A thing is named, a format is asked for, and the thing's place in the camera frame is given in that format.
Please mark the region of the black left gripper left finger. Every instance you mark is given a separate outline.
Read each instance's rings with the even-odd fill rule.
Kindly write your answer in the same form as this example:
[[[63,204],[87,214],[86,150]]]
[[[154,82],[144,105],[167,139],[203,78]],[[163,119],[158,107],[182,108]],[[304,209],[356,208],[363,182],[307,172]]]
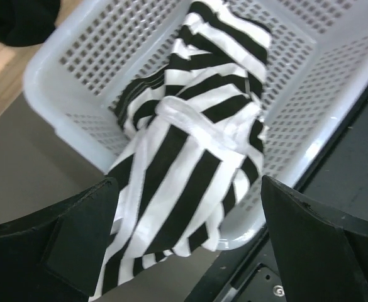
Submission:
[[[0,301],[88,301],[118,202],[106,178],[63,201],[0,224]]]

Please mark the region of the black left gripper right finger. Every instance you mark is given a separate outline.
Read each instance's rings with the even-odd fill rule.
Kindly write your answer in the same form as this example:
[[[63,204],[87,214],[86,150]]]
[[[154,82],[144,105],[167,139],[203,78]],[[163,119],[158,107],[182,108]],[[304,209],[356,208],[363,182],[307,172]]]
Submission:
[[[269,176],[261,198],[287,301],[368,301],[368,221]]]

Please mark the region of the black white striped tank top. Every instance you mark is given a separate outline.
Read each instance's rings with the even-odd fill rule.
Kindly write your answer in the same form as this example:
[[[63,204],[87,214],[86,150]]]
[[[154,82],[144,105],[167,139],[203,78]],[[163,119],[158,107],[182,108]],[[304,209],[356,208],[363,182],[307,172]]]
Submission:
[[[220,225],[262,175],[270,30],[226,1],[192,1],[168,63],[132,81],[115,109],[129,144],[91,301],[171,255],[217,249]]]

